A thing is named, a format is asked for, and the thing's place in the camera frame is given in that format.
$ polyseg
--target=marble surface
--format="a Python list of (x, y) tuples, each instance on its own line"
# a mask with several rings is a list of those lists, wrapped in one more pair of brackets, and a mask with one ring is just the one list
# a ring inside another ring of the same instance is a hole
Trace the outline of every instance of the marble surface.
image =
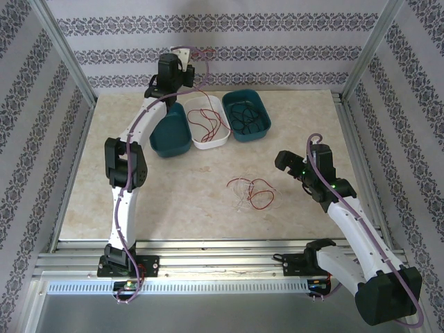
[[(226, 92), (211, 92), (219, 98)], [(193, 93), (178, 101), (200, 96)], [(290, 175), (277, 170), (279, 151), (305, 154), (307, 137), (322, 133), (333, 150), (337, 176), (357, 189), (330, 91), (259, 92), (272, 121), (265, 138), (162, 159), (146, 145), (148, 179), (137, 201), (138, 239), (303, 239), (342, 237), (332, 220)], [(101, 95), (92, 119), (61, 239), (107, 239), (112, 194), (105, 176), (103, 144), (116, 137), (140, 108), (143, 94)], [(283, 194), (279, 208), (238, 212), (227, 182), (249, 172)]]

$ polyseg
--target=patterned wallpaper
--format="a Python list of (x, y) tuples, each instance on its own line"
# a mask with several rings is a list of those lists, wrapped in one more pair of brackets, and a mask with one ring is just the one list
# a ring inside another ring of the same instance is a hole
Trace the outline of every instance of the patterned wallpaper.
[(340, 92), (385, 3), (48, 0), (98, 94), (144, 91), (158, 56), (180, 44), (210, 49), (213, 89)]
[(0, 0), (0, 332), (14, 332), (89, 106), (25, 0)]
[(392, 237), (424, 279), (433, 332), (444, 332), (444, 10), (406, 1), (350, 108)]

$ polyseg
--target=gray floor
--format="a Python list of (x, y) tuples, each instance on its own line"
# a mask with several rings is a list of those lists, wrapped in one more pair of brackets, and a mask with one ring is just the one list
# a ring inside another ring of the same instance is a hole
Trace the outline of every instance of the gray floor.
[(48, 295), (37, 332), (407, 332), (370, 327), (342, 288), (325, 302), (302, 294), (142, 295), (130, 305), (112, 296)]

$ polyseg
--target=wallpaper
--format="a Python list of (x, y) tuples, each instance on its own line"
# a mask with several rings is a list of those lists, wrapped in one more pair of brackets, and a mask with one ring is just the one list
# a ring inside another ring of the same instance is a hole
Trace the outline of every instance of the wallpaper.
[(392, 237), (423, 277), (433, 332), (444, 332), (444, 12), (406, 1), (350, 99)]
[[(142, 92), (170, 46), (206, 51), (213, 89), (341, 92), (386, 0), (48, 0), (97, 94)], [(196, 84), (205, 66), (193, 57)]]
[(14, 332), (89, 106), (25, 0), (0, 0), (0, 332)]

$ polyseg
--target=teal bin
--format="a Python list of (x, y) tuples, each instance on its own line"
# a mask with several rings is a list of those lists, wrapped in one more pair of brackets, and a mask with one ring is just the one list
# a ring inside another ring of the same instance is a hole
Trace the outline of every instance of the teal bin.
[(222, 98), (222, 105), (237, 141), (261, 139), (271, 127), (270, 117), (254, 90), (229, 92)]
[(191, 147), (191, 132), (183, 106), (174, 103), (150, 136), (151, 148), (163, 158), (186, 153)]

